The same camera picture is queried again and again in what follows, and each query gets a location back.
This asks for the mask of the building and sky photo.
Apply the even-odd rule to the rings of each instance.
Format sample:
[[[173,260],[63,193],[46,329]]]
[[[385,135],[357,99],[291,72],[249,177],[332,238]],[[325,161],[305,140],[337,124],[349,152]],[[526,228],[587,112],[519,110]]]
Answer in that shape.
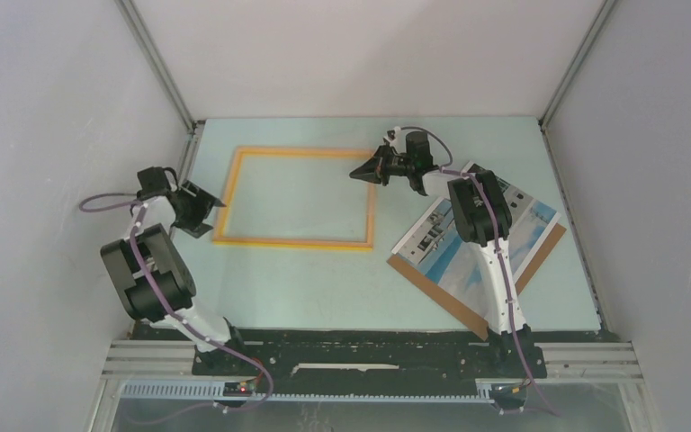
[[[498,184],[513,222],[508,259],[519,295],[566,232],[561,214],[513,184]],[[452,205],[438,198],[391,251],[389,265],[469,329],[486,328],[480,266],[457,233]]]

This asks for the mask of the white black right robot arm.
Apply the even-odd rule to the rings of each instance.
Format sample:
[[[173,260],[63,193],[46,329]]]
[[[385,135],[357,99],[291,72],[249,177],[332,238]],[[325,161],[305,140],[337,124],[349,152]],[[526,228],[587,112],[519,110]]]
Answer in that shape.
[[[489,339],[499,342],[487,353],[490,370],[509,376],[524,356],[521,338],[530,334],[515,288],[508,247],[513,217],[495,174],[451,169],[453,154],[432,131],[419,126],[397,126],[386,132],[382,144],[349,177],[387,185],[391,178],[408,179],[422,196],[450,202],[453,222],[462,242],[479,263],[488,306]]]

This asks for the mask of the brown cardboard backing board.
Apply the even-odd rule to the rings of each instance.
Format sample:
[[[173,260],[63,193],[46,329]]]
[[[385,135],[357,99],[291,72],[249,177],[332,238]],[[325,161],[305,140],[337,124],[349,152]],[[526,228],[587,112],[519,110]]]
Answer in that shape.
[[[548,224],[523,222],[511,231],[507,256],[512,268],[513,295],[518,296],[537,273],[566,232],[553,220]],[[501,308],[494,310],[483,275],[499,271],[492,254],[481,265],[472,245],[456,228],[422,223],[392,250],[388,264],[422,293],[441,306],[477,337],[488,338],[489,322],[509,323],[506,293],[501,289]]]

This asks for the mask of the aluminium corner post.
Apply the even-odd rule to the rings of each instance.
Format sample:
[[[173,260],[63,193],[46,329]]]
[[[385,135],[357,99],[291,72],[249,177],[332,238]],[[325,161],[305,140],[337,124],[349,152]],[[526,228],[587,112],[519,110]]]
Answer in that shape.
[[[176,81],[136,3],[132,0],[115,0],[114,3],[126,22],[133,39],[139,45],[139,49],[148,62],[156,80],[165,92],[166,98],[175,109],[181,123],[189,133],[193,133],[197,121],[188,109]]]
[[[539,120],[539,125],[542,131],[547,131],[549,129],[550,124],[555,118],[555,115],[561,108],[561,104],[565,99],[565,96],[571,89],[575,78],[578,76],[584,63],[591,54],[592,49],[596,45],[602,31],[607,26],[607,23],[611,19],[618,4],[618,0],[604,0],[601,3],[578,48],[571,58],[567,69],[562,75],[559,84],[552,93],[552,96],[543,111],[543,114]]]

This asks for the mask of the right aluminium corner post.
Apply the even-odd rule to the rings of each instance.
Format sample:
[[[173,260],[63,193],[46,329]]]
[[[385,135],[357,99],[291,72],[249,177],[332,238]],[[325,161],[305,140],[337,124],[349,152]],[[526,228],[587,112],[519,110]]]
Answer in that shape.
[[[543,111],[543,114],[539,120],[539,125],[542,131],[547,131],[549,129],[550,124],[555,118],[555,115],[561,108],[561,104],[565,99],[565,96],[571,89],[575,78],[578,76],[584,63],[591,54],[592,49],[596,45],[602,31],[607,26],[607,23],[611,19],[618,4],[618,0],[604,0],[601,3],[578,48],[571,58],[567,69],[562,75],[559,84],[552,93],[552,96]]]

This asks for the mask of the left aluminium corner post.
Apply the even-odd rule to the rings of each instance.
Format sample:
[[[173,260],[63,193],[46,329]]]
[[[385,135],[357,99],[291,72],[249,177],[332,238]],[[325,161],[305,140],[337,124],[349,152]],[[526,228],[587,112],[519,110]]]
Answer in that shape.
[[[133,39],[139,45],[139,49],[148,62],[156,80],[165,92],[166,98],[175,109],[181,123],[189,133],[193,133],[197,121],[188,109],[176,81],[136,3],[132,0],[115,0],[114,3],[126,22]]]

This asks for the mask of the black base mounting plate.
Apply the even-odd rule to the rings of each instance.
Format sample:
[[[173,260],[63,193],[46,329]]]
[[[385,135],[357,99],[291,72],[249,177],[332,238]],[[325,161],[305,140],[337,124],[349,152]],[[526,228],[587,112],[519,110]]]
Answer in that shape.
[[[546,377],[543,351],[531,334],[521,348],[485,341],[470,331],[251,329],[239,331],[241,358],[218,355],[213,364],[197,353],[197,376],[261,377],[274,396],[454,397],[473,396],[480,380],[518,383]]]

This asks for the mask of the small electronics board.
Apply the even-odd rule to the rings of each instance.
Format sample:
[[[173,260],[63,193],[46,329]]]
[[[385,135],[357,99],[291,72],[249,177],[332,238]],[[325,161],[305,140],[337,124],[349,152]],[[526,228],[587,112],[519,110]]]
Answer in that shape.
[[[253,382],[226,382],[222,395],[225,397],[249,397],[255,394],[256,385]]]

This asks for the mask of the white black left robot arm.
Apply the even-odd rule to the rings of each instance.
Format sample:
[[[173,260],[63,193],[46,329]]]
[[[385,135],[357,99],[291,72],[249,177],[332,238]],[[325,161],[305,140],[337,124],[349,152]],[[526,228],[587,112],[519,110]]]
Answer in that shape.
[[[172,240],[180,230],[194,239],[211,231],[219,198],[190,182],[180,182],[170,166],[137,173],[140,189],[124,205],[130,222],[121,238],[100,250],[101,259],[126,313],[151,327],[173,329],[192,340],[198,359],[225,374],[248,363],[240,333],[228,319],[196,299],[196,283]]]

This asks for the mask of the aluminium rail front frame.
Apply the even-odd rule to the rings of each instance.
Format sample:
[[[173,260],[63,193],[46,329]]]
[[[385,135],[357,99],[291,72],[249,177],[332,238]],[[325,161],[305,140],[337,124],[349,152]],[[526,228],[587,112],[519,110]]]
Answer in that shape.
[[[248,329],[239,355],[202,355],[173,331],[112,342],[91,431],[109,431],[122,396],[173,397],[245,408],[264,401],[480,402],[512,408],[516,390],[611,384],[634,431],[652,431],[633,346],[603,332],[539,332],[500,356],[462,331]]]

